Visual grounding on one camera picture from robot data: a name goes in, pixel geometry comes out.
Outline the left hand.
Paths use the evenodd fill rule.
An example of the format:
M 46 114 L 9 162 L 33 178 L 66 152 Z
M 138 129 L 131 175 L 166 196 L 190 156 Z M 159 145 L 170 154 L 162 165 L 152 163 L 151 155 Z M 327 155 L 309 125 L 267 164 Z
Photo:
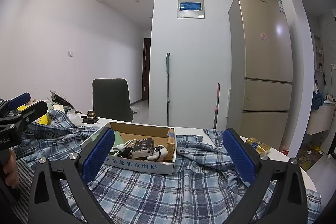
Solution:
M 16 189 L 19 185 L 18 165 L 16 162 L 16 154 L 11 149 L 9 150 L 9 160 L 3 167 L 4 173 L 7 175 L 5 183 L 12 189 Z

